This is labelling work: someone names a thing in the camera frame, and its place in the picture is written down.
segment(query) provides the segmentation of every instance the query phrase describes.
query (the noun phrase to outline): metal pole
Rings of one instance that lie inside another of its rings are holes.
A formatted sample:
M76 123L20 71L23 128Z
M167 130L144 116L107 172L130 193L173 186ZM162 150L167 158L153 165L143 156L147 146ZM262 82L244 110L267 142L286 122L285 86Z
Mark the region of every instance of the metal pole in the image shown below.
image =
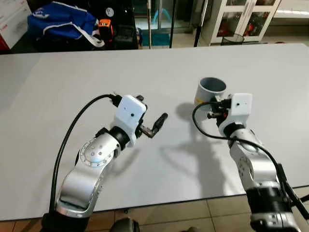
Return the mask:
M172 25L170 27L169 48L172 48L175 18L176 18L176 0L173 0L173 15L172 15Z
M202 27L203 27L204 19L205 19L205 14L206 14L206 11L207 11L207 5L208 5L208 0L205 0L204 5L203 5L202 14L201 14L201 21L200 21L200 23L197 27L197 32L195 34L194 47L197 47L199 37L201 35L201 31L202 31Z
M147 0L148 41L151 49L151 0Z

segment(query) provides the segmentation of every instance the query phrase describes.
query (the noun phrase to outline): white strap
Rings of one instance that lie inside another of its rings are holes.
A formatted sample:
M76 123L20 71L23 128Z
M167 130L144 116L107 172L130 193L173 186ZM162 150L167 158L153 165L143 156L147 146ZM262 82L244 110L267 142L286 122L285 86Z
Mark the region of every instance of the white strap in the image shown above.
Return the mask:
M72 22L59 24L59 25L50 25L48 27L45 27L44 30L43 30L43 35L50 28L58 28L58 27L66 26L66 25L74 26L94 47L103 47L104 46L103 40L98 40L96 37L89 35L85 30L81 29L80 27L78 27L77 25L75 25Z

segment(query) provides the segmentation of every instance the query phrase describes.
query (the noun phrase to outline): glass door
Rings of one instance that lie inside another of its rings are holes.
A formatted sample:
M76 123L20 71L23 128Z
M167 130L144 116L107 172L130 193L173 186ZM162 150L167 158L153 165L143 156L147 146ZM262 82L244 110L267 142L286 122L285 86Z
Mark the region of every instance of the glass door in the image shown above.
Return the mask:
M260 41L280 3L280 0L252 0L244 20L241 35L245 42Z
M232 37L242 29L245 13L251 0L223 0L211 43L220 43L223 37Z

